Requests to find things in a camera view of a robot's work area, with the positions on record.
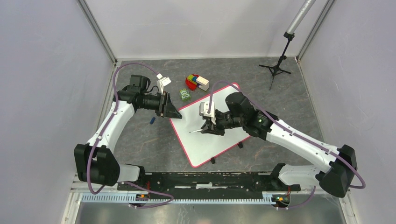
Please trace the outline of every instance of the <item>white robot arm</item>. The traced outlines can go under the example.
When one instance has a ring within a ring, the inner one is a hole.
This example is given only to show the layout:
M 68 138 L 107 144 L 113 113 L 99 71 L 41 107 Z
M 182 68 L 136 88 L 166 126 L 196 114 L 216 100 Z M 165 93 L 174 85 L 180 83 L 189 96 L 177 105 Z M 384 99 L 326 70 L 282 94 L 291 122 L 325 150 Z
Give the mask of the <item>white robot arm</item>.
M 170 82 L 169 78 L 159 78 L 160 81 Z M 120 165 L 113 156 L 115 144 L 125 124 L 133 117 L 137 109 L 154 110 L 157 116 L 163 118 L 182 118 L 182 115 L 172 104 L 169 93 L 163 91 L 164 85 L 160 84 L 159 93 L 150 95 L 147 94 L 149 83 L 150 80 L 146 77 L 132 75 L 129 85 L 117 92 L 119 98 L 117 112 L 114 112 L 116 102 L 113 102 L 110 112 L 98 131 L 86 144 L 77 144 L 74 149 L 74 158 L 78 177 L 81 181 L 87 181 L 88 155 L 97 139 L 99 139 L 99 142 L 91 161 L 90 177 L 93 183 L 113 186 L 117 182 L 134 182 L 139 178 L 141 169 L 139 166 Z
M 316 140 L 286 124 L 276 115 L 267 112 L 278 124 L 275 124 L 262 111 L 254 109 L 249 100 L 240 92 L 226 97 L 228 112 L 215 109 L 214 102 L 209 110 L 209 101 L 201 103 L 199 114 L 205 120 L 197 132 L 224 135 L 226 129 L 242 127 L 249 135 L 276 143 L 300 155 L 313 165 L 291 166 L 278 164 L 272 171 L 285 185 L 319 185 L 328 193 L 344 197 L 354 177 L 354 173 L 334 155 L 345 159 L 356 170 L 354 149 L 344 145 L 342 148 Z M 321 145 L 327 151 L 302 140 Z

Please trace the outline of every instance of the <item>metal frame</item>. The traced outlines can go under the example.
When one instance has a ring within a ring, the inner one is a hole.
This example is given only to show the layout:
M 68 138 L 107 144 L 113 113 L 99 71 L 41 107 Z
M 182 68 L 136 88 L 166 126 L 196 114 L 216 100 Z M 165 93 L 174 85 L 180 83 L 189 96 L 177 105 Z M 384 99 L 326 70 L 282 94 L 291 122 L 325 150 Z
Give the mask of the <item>metal frame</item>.
M 100 27 L 98 23 L 95 20 L 95 17 L 93 17 L 93 14 L 91 10 L 88 7 L 88 4 L 86 3 L 85 0 L 77 0 L 77 3 L 80 5 L 81 10 L 83 10 L 88 22 L 90 23 L 93 31 L 95 32 L 96 36 L 98 37 L 100 43 L 104 47 L 107 56 L 109 59 L 115 64 L 117 63 L 117 58 L 115 57 L 113 51 L 110 48 L 109 43 L 107 42 L 105 36 L 103 35 L 102 31 L 100 30 Z
M 333 3 L 335 0 L 327 0 L 325 3 L 325 6 L 323 6 L 322 11 L 319 14 L 318 19 L 316 20 L 315 24 L 313 25 L 310 33 L 308 34 L 307 39 L 305 40 L 302 48 L 300 49 L 300 52 L 296 56 L 297 62 L 303 58 L 305 52 L 307 51 L 309 45 L 311 44 L 313 38 L 315 37 L 316 33 L 318 32 L 320 26 L 322 25 L 323 21 L 325 20 L 327 14 L 329 13 L 330 9 L 333 6 Z
M 100 187 L 98 184 L 92 184 L 94 189 Z M 292 192 L 294 195 L 299 194 L 309 194 L 311 191 L 306 186 L 301 187 L 301 191 Z M 77 219 L 78 210 L 80 208 L 81 203 L 133 203 L 135 201 L 136 194 L 144 194 L 145 191 L 118 191 L 117 186 L 114 185 L 112 187 L 105 186 L 101 193 L 97 195 L 92 195 L 89 192 L 88 185 L 85 182 L 81 182 L 78 179 L 77 173 L 74 177 L 73 184 L 71 186 L 71 190 L 69 193 L 69 198 L 66 204 L 66 208 L 64 210 L 64 215 L 61 219 L 61 224 L 75 224 Z M 226 200 L 226 201 L 216 201 L 216 200 L 175 200 L 173 203 L 175 204 L 202 204 L 202 203 L 221 203 L 221 204 L 268 204 L 271 203 L 268 201 L 272 195 L 276 194 L 285 194 L 286 192 L 275 192 L 275 191 L 264 191 L 263 199 L 256 199 L 256 200 Z M 324 190 L 322 190 L 319 186 L 315 191 L 315 194 L 327 194 Z M 351 202 L 351 192 L 349 191 L 344 198 L 340 198 L 339 202 L 341 204 L 341 209 L 344 214 L 344 218 L 346 224 L 359 224 L 358 219 L 355 216 L 352 202 Z M 152 202 L 160 203 L 161 200 L 153 200 Z

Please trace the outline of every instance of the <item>small white object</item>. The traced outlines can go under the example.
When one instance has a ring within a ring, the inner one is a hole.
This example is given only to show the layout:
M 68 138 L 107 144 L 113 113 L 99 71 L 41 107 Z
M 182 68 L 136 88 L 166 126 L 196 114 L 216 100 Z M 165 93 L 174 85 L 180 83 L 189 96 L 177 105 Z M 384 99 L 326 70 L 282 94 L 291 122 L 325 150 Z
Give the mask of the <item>small white object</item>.
M 199 115 L 211 118 L 212 123 L 216 124 L 216 119 L 214 115 L 214 111 L 216 109 L 214 106 L 214 101 L 212 101 L 212 106 L 210 111 L 209 111 L 209 102 L 210 101 L 202 102 L 199 105 Z
M 207 85 L 207 84 L 209 84 L 209 80 L 203 78 L 202 76 L 199 76 L 197 78 L 197 83 L 199 83 L 201 85 Z
M 202 89 L 203 91 L 207 91 L 209 89 L 209 80 L 203 78 L 202 76 L 199 76 L 196 82 L 199 84 L 198 88 Z
M 170 83 L 170 78 L 162 77 L 160 80 L 157 80 L 157 86 L 159 88 L 160 93 L 163 93 L 163 88 Z
M 192 132 L 189 132 L 189 133 L 197 133 L 197 132 L 201 132 L 202 131 L 202 129 L 198 129 L 198 130 L 195 130 L 195 131 L 192 131 Z

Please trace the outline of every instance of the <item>black tripod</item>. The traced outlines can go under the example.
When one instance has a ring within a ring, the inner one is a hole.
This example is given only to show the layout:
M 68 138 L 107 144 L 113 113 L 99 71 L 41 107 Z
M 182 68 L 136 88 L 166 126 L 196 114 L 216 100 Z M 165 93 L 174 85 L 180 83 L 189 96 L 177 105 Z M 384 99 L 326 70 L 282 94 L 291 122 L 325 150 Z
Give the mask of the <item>black tripod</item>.
M 286 50 L 287 50 L 287 47 L 289 46 L 290 41 L 293 40 L 294 34 L 290 35 L 288 33 L 285 33 L 283 36 L 287 38 L 287 44 L 286 44 L 285 49 L 283 50 L 282 56 L 279 57 L 278 64 L 276 64 L 275 66 L 272 66 L 272 67 L 271 66 L 267 66 L 267 65 L 262 65 L 262 64 L 259 65 L 260 67 L 268 68 L 269 71 L 271 72 L 272 81 L 271 81 L 271 86 L 269 87 L 269 90 L 271 90 L 271 87 L 272 87 L 272 84 L 274 82 L 275 76 L 277 76 L 277 75 L 279 75 L 281 73 L 291 74 L 291 72 L 283 70 L 279 66 L 281 65 L 282 61 L 287 58 L 284 54 L 286 53 Z
M 272 82 L 271 82 L 271 86 L 269 87 L 269 90 L 271 90 L 272 83 L 274 82 L 275 76 L 277 76 L 281 73 L 291 74 L 289 71 L 285 71 L 285 70 L 281 69 L 279 66 L 281 66 L 282 61 L 287 58 L 284 54 L 286 53 L 286 50 L 287 50 L 287 47 L 289 46 L 290 41 L 292 41 L 294 38 L 294 31 L 296 30 L 298 25 L 300 25 L 301 21 L 303 20 L 303 18 L 305 17 L 307 12 L 310 10 L 311 6 L 313 5 L 313 3 L 315 1 L 316 0 L 305 0 L 304 4 L 300 8 L 300 11 L 298 11 L 296 17 L 294 17 L 293 21 L 291 22 L 291 24 L 287 28 L 286 32 L 284 33 L 283 36 L 287 38 L 287 44 L 286 44 L 285 49 L 283 50 L 282 56 L 278 60 L 278 64 L 276 64 L 273 67 L 260 64 L 261 67 L 268 68 L 269 71 L 271 72 Z

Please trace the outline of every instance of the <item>purple cable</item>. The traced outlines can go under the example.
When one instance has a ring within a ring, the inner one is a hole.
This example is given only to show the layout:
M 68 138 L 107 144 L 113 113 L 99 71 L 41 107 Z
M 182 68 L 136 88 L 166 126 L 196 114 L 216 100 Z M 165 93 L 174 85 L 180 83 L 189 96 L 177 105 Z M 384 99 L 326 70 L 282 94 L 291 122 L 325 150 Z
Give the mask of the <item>purple cable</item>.
M 306 205 L 306 204 L 313 198 L 313 195 L 315 194 L 315 190 L 316 190 L 316 186 L 313 186 L 313 189 L 312 189 L 312 191 L 311 191 L 311 194 L 310 194 L 310 196 L 307 198 L 307 200 L 305 200 L 305 202 L 303 202 L 303 203 L 301 203 L 301 204 L 298 204 L 298 205 L 293 205 L 293 206 L 291 206 L 291 207 L 286 207 L 286 208 L 277 207 L 277 210 L 296 209 L 296 208 L 299 208 L 299 207 L 302 207 L 302 206 Z
M 158 203 L 158 204 L 149 205 L 149 206 L 135 207 L 136 209 L 151 209 L 151 208 L 155 208 L 155 207 L 158 207 L 158 206 L 166 205 L 169 202 L 173 201 L 173 199 L 174 199 L 174 197 L 172 195 L 168 195 L 168 194 L 157 192 L 157 191 L 148 190 L 148 189 L 142 188 L 141 186 L 136 185 L 136 184 L 134 184 L 132 182 L 129 182 L 129 181 L 125 181 L 124 183 L 127 183 L 127 184 L 131 185 L 132 187 L 138 188 L 140 190 L 147 191 L 149 193 L 170 197 L 170 199 L 168 201 L 165 201 L 165 202 L 162 202 L 162 203 Z
M 208 111 L 210 111 L 211 106 L 212 106 L 212 99 L 213 99 L 214 88 L 215 88 L 215 86 L 217 86 L 219 83 L 225 83 L 225 84 L 227 84 L 227 85 L 229 85 L 229 86 L 232 86 L 232 87 L 233 87 L 234 89 L 236 89 L 237 91 L 241 92 L 245 97 L 247 97 L 247 99 L 248 99 L 250 102 L 252 102 L 253 105 L 255 105 L 259 110 L 261 110 L 272 122 L 274 122 L 276 125 L 278 125 L 279 127 L 281 127 L 283 130 L 287 131 L 289 134 L 294 135 L 294 136 L 298 137 L 299 139 L 301 139 L 301 140 L 303 140 L 303 141 L 305 141 L 305 142 L 307 142 L 307 143 L 309 143 L 309 144 L 311 144 L 311 145 L 313 145 L 313 146 L 316 146 L 316 147 L 320 148 L 321 150 L 323 150 L 323 151 L 329 153 L 330 155 L 336 157 L 336 158 L 339 159 L 341 162 L 343 162 L 343 163 L 344 163 L 344 164 L 345 164 L 345 165 L 357 176 L 357 178 L 358 178 L 359 181 L 361 182 L 361 186 L 350 185 L 350 186 L 349 186 L 350 188 L 364 189 L 364 188 L 366 187 L 366 182 L 363 180 L 362 176 L 360 176 L 360 174 L 351 166 L 351 164 L 349 164 L 349 163 L 348 163 L 346 160 L 344 160 L 341 156 L 335 154 L 334 152 L 329 152 L 329 150 L 328 150 L 327 148 L 321 146 L 320 144 L 318 144 L 318 143 L 316 143 L 316 142 L 314 142 L 314 141 L 311 141 L 311 140 L 305 138 L 304 136 L 299 135 L 298 133 L 293 133 L 291 130 L 289 130 L 288 128 L 286 128 L 285 126 L 283 126 L 283 125 L 281 125 L 279 122 L 277 122 L 275 119 L 273 119 L 262 107 L 260 107 L 260 106 L 258 105 L 258 103 L 256 103 L 256 102 L 253 101 L 251 98 L 249 98 L 248 95 L 244 94 L 244 93 L 242 92 L 242 90 L 240 90 L 238 87 L 234 86 L 233 84 L 231 84 L 231 83 L 229 83 L 229 82 L 227 82 L 227 81 L 220 80 L 220 81 L 217 81 L 215 84 L 213 84 L 213 86 L 212 86 L 212 91 L 211 91 L 211 95 L 210 95 L 210 98 L 209 98 L 209 108 L 208 108 Z
M 120 69 L 124 68 L 124 67 L 127 66 L 127 65 L 131 65 L 131 64 L 138 64 L 138 65 L 144 66 L 144 67 L 150 69 L 151 71 L 153 71 L 153 73 L 155 73 L 156 75 L 159 74 L 158 72 L 156 72 L 156 71 L 155 71 L 154 69 L 152 69 L 151 67 L 149 67 L 149 66 L 147 66 L 147 65 L 145 65 L 145 64 L 143 64 L 143 63 L 139 63 L 139 62 L 127 63 L 127 64 L 125 64 L 125 65 L 120 66 L 119 68 L 117 68 L 117 69 L 115 70 L 114 75 L 113 75 L 113 80 L 112 80 L 112 83 L 113 83 L 113 91 L 114 91 L 114 96 L 115 96 L 115 107 L 114 107 L 114 112 L 110 115 L 109 120 L 107 120 L 107 122 L 106 122 L 105 125 L 103 126 L 102 130 L 100 130 L 99 136 L 102 136 L 102 135 L 103 135 L 103 133 L 105 132 L 107 126 L 109 126 L 111 120 L 113 119 L 113 117 L 114 117 L 114 115 L 115 115 L 114 113 L 116 113 L 117 110 L 118 110 L 119 101 L 118 101 L 117 87 L 115 86 L 115 77 L 117 76 L 117 73 L 118 73 L 118 71 L 120 71 Z M 90 191 L 93 195 L 98 194 L 98 193 L 105 187 L 104 185 L 102 185 L 102 186 L 99 188 L 98 191 L 94 191 L 93 188 L 92 188 L 92 183 L 91 183 L 91 161 L 92 161 L 92 157 L 93 157 L 93 152 L 95 151 L 96 146 L 98 146 L 99 141 L 100 141 L 99 138 L 97 138 L 97 139 L 95 140 L 95 143 L 94 143 L 93 146 L 92 146 L 91 152 L 89 153 L 88 165 L 87 165 L 87 183 L 88 183 L 88 189 L 89 189 L 89 191 Z

